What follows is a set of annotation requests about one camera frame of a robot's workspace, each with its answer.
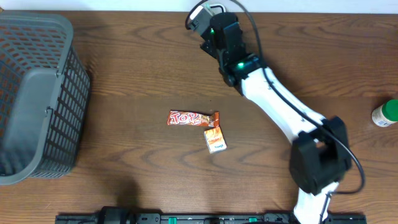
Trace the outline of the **red snack wrapper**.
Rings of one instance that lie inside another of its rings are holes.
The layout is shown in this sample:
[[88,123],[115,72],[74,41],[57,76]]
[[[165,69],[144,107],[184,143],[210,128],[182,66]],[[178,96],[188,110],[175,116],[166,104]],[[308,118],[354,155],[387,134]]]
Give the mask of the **red snack wrapper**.
[[220,125],[220,115],[219,112],[207,115],[191,111],[170,111],[167,124],[217,128]]

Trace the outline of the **green lid jar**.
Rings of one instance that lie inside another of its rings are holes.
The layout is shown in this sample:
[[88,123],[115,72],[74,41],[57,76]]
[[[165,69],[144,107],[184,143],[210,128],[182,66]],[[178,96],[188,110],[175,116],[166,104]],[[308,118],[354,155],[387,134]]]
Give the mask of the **green lid jar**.
[[379,127],[385,128],[397,122],[397,100],[389,100],[373,110],[372,121]]

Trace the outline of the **orange small box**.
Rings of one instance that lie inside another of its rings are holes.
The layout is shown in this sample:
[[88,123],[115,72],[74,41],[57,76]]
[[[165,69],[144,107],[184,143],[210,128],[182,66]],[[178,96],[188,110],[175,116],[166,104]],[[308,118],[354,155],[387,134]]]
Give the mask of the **orange small box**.
[[204,132],[204,137],[210,154],[227,149],[227,145],[220,127],[206,130]]

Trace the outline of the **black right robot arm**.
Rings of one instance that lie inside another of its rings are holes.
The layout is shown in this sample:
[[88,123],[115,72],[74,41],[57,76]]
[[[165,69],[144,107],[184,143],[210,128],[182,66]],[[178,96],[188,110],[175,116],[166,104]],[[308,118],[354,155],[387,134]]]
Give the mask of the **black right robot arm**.
[[299,187],[296,220],[324,222],[327,195],[352,166],[344,122],[338,117],[326,119],[305,106],[256,54],[247,52],[236,14],[200,9],[188,19],[188,28],[204,39],[201,49],[217,59],[225,83],[258,105],[291,143],[289,171]]

